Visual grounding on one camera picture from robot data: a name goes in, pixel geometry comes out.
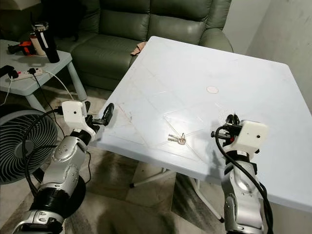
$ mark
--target key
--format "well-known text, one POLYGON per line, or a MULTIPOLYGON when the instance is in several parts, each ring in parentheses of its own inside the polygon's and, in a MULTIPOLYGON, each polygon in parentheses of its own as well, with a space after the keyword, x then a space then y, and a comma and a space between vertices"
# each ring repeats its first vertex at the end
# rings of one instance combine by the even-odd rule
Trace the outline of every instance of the key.
POLYGON ((169 137, 171 137, 171 138, 168 138, 168 140, 170 140, 170 141, 176 141, 176 142, 179 143, 180 145, 185 145, 186 139, 185 139, 184 133, 182 133, 182 136, 181 136, 181 137, 174 136, 174 135, 172 135, 172 134, 169 134, 169 137))

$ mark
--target black wire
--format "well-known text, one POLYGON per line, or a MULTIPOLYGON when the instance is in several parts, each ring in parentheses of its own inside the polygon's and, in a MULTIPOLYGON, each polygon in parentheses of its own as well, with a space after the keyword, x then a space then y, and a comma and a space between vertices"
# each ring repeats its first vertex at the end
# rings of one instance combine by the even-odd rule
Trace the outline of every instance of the black wire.
POLYGON ((264 205, 264 214, 268 225, 268 234, 273 234, 273 214, 272 209, 269 203, 269 200, 267 198, 267 190, 265 189, 263 184, 258 184, 258 182, 240 165, 238 164, 232 157, 230 157, 221 147, 219 142, 219 131, 221 129, 224 129, 223 126, 218 127, 215 131, 215 142, 220 150, 220 152, 223 154, 224 157, 226 157, 227 160, 229 160, 234 166, 236 166, 239 170, 241 170, 247 177, 250 179, 250 181, 255 185, 255 187, 259 190, 262 198, 263 198, 263 205, 264 205))
MULTIPOLYGON (((28 170, 28 165, 29 165, 29 162, 30 162, 30 159, 31 157, 38 151, 38 150, 41 150, 41 149, 44 149, 44 148, 55 148, 57 147, 57 145, 42 145, 42 146, 39 146, 37 148, 35 148, 28 156, 27 158, 27 161, 26 161, 26 165, 25 165, 25 177, 28 177, 30 178, 30 174, 29 174, 29 170, 28 170)), ((31 181, 31 178, 30 178, 30 182, 32 184, 32 187, 35 187, 35 185, 33 184, 33 182, 31 181)))
POLYGON ((34 120, 34 122, 29 126, 29 128, 26 130, 24 136, 23 136, 23 140, 22 140, 22 147, 21 147, 21 151, 22 151, 22 157, 24 160, 24 165, 25 165, 25 177, 26 180, 28 182, 30 191, 32 192, 33 196, 37 195, 37 188, 35 187, 35 185, 33 184, 33 182, 30 179, 30 175, 29 175, 29 171, 28 168, 26 168, 26 164, 27 164, 27 158, 26 158, 26 148, 25 148, 25 143, 26 143, 26 138, 28 136, 28 134, 30 133, 30 131, 32 130, 32 128, 39 122, 41 121, 44 117, 46 117, 47 115, 53 113, 56 110, 51 110, 48 111, 46 113, 44 113, 42 116, 39 116, 37 119, 34 120))
MULTIPOLYGON (((32 74, 32 75, 34 76, 34 78, 35 78, 35 80, 36 80, 36 82, 37 82, 37 84, 38 84, 38 86, 39 86, 39 88, 40 88, 40 90, 41 90, 41 92, 42 92, 42 95, 43 95, 43 97, 44 97, 44 100, 46 101, 46 103, 48 103, 48 105, 49 105, 49 107, 51 108, 51 110, 53 110, 52 106, 51 106, 50 103, 48 102, 48 100, 47 100, 47 98, 46 98, 46 96, 45 96, 45 94, 44 94, 44 92, 43 92, 42 87, 40 86, 40 84, 39 84, 39 82, 38 82, 38 80, 37 80, 37 77, 35 76, 35 74, 32 74)), ((65 133, 64 133, 63 129, 60 127, 59 123, 57 122, 57 118, 56 118, 56 116, 55 116, 54 113, 53 113, 53 115, 54 115, 55 123, 58 125, 58 127, 59 127, 60 130, 62 131, 63 137, 65 137, 65 133)))
POLYGON ((88 162, 89 180, 87 182, 85 182, 85 184, 89 183, 91 180, 91 170, 90 170, 91 153, 89 151, 87 151, 87 153, 89 154, 89 162, 88 162))

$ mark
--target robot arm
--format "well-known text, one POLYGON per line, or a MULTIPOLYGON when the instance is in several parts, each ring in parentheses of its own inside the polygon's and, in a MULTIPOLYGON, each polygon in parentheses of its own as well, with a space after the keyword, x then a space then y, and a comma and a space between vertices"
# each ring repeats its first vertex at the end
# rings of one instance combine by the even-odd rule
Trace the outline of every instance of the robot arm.
POLYGON ((62 103, 64 120, 74 130, 54 150, 34 202, 13 234, 59 234, 62 231, 64 219, 76 211, 85 195, 85 184, 79 170, 87 145, 99 130, 99 126, 94 124, 106 126, 113 109, 114 105, 110 103, 102 119, 92 119, 87 115, 84 102, 62 103))
MULTIPOLYGON (((252 121, 239 121, 236 115, 229 115, 222 127, 225 133, 212 132, 212 137, 224 139, 223 150, 257 182, 257 168, 250 163, 254 153, 267 137, 268 127, 252 121)), ((263 224, 260 212, 258 189, 252 181, 229 160, 226 160, 222 189, 225 196, 225 229, 229 234, 262 234, 263 224)))

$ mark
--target gray fan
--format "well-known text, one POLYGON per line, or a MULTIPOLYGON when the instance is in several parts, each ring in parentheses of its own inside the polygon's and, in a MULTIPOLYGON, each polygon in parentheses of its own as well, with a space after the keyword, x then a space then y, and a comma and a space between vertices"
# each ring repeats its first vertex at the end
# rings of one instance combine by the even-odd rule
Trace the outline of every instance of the gray fan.
MULTIPOLYGON (((32 122, 42 114, 41 111, 17 104, 0 107, 0 184, 12 183, 25 177, 22 139, 32 122)), ((26 157, 39 146, 55 144, 57 136, 53 120, 46 116, 27 136, 26 157)), ((44 148, 36 151, 29 161, 29 172, 38 169, 51 155, 52 150, 44 148)))

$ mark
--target white plastic table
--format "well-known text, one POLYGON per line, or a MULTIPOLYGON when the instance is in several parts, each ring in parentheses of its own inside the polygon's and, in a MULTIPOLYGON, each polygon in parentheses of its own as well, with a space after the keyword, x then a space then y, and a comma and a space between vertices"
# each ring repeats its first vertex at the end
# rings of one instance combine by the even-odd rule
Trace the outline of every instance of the white plastic table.
POLYGON ((287 65, 151 37, 100 113, 110 102, 97 147, 215 183, 225 160, 211 131, 234 112, 267 124, 252 162, 268 199, 312 212, 312 117, 287 65), (167 140, 182 133, 186 145, 167 140))
MULTIPOLYGON (((86 92, 81 84, 79 76, 72 63, 72 56, 70 53, 59 51, 59 62, 50 63, 47 56, 25 56, 22 52, 18 52, 11 55, 7 51, 8 44, 16 45, 18 42, 9 40, 0 40, 0 67, 10 65, 15 68, 16 71, 27 71, 29 68, 41 68, 42 70, 49 71, 53 74, 58 73, 62 68, 67 66, 69 74, 71 76, 74 87, 77 91, 78 98, 80 100, 87 99, 86 92)), ((37 76, 37 80, 40 85, 45 84, 52 76, 48 73, 43 73, 41 76, 37 76)), ((0 78, 0 91, 7 92, 10 84, 8 75, 0 78)), ((40 111, 44 111, 43 106, 33 95, 38 89, 38 84, 34 78, 26 78, 16 80, 12 82, 10 93, 25 96, 29 104, 40 111)))

